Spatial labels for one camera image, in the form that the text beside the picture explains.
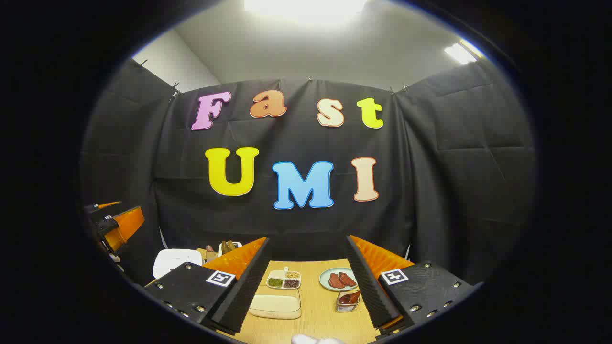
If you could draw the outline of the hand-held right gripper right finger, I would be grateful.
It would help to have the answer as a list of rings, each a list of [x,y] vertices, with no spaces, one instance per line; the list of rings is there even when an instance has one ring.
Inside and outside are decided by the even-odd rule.
[[[346,257],[380,339],[422,326],[476,291],[439,264],[412,263],[354,235],[346,237]]]

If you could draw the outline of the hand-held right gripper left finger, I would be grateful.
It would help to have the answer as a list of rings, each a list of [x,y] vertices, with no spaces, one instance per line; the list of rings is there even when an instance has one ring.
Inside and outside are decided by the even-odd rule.
[[[270,261],[261,237],[206,264],[185,262],[144,287],[147,295],[182,319],[239,333]]]

